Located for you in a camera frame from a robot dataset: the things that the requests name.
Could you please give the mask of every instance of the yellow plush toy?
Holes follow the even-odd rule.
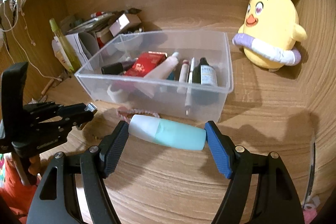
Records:
[[[244,24],[232,39],[255,65],[276,71],[301,61],[296,41],[307,38],[291,0],[250,0]]]

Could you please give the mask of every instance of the yellow bottle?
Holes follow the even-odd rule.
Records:
[[[71,44],[69,43],[67,38],[62,34],[62,31],[60,30],[60,28],[56,24],[55,19],[53,19],[53,18],[50,19],[49,23],[50,23],[50,26],[51,26],[51,30],[57,36],[58,41],[62,44],[62,47],[65,51],[65,54],[67,55],[67,57],[70,60],[70,63],[72,65],[72,68],[70,68],[70,70],[72,72],[76,72],[81,67],[81,63],[80,63],[80,61],[79,61],[79,59],[78,59],[78,57],[75,53],[75,50],[73,49],[73,47],[71,46]]]

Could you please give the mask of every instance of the blue gripper pad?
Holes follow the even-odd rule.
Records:
[[[228,136],[222,135],[213,121],[207,122],[204,129],[207,133],[207,142],[218,171],[227,179],[231,179],[235,158],[233,142]]]

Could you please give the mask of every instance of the transparent storage box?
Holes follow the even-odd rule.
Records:
[[[181,54],[175,70],[175,81],[146,79],[122,75],[102,75],[102,66],[136,58],[142,52],[173,52]],[[218,86],[179,83],[182,61],[195,58],[199,63],[205,57],[213,66]],[[93,100],[117,103],[128,108],[144,109],[198,121],[213,120],[221,116],[226,96],[233,90],[232,64],[226,33],[216,31],[167,30],[123,34],[108,42],[76,73],[76,78]],[[155,90],[150,98],[141,89]],[[191,93],[191,107],[186,114],[185,100]]]

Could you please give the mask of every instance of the metal bolt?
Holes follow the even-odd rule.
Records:
[[[97,152],[97,151],[98,151],[98,146],[96,146],[96,145],[91,146],[91,147],[89,148],[89,151],[90,151],[91,153],[95,153],[95,152]]]
[[[55,154],[55,158],[57,158],[57,159],[62,158],[63,155],[64,155],[63,152],[57,152],[57,153]]]
[[[239,153],[242,153],[242,152],[245,151],[245,148],[242,147],[241,145],[238,145],[238,146],[236,146],[236,151],[239,152]]]
[[[274,158],[274,159],[277,159],[277,158],[279,158],[279,154],[276,153],[276,152],[271,152],[271,157]]]

